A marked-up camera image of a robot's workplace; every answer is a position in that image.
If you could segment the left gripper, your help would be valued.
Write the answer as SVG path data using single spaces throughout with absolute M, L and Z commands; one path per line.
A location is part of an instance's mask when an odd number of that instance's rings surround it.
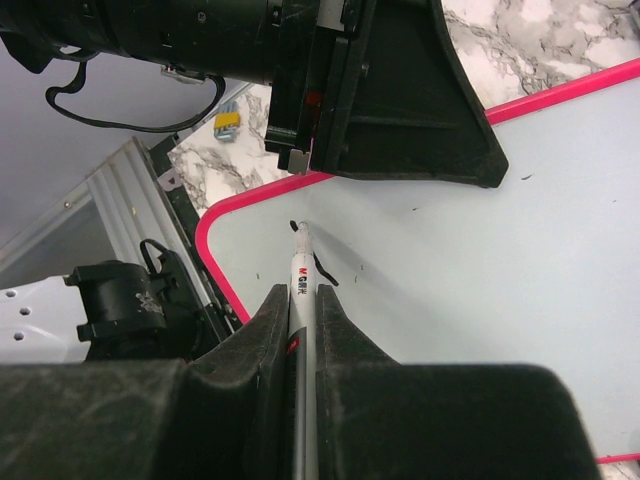
M 498 187 L 509 167 L 439 1 L 283 1 L 266 150 L 288 173 Z

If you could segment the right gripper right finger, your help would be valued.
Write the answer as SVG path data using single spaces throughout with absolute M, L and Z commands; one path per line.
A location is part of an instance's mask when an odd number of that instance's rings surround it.
M 401 365 L 318 290 L 318 459 L 322 479 L 409 479 L 415 401 Z

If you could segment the black and white marker pen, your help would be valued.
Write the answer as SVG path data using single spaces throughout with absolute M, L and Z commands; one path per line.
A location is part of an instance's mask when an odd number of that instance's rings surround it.
M 318 279 L 336 286 L 337 280 L 322 266 L 306 222 L 292 220 L 295 249 L 288 287 L 287 359 L 293 368 L 293 479 L 317 479 L 318 440 L 316 421 L 316 297 Z

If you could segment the pink framed whiteboard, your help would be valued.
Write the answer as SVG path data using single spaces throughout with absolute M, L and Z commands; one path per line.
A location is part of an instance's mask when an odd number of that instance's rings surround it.
M 292 221 L 351 321 L 404 363 L 529 363 L 598 459 L 639 455 L 639 64 L 493 108 L 499 187 L 291 176 L 209 208 L 196 247 L 242 321 L 290 276 Z

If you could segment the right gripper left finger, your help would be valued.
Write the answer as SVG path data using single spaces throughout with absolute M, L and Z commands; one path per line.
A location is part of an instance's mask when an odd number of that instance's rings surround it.
M 189 369 L 186 479 L 274 479 L 282 437 L 288 289 Z

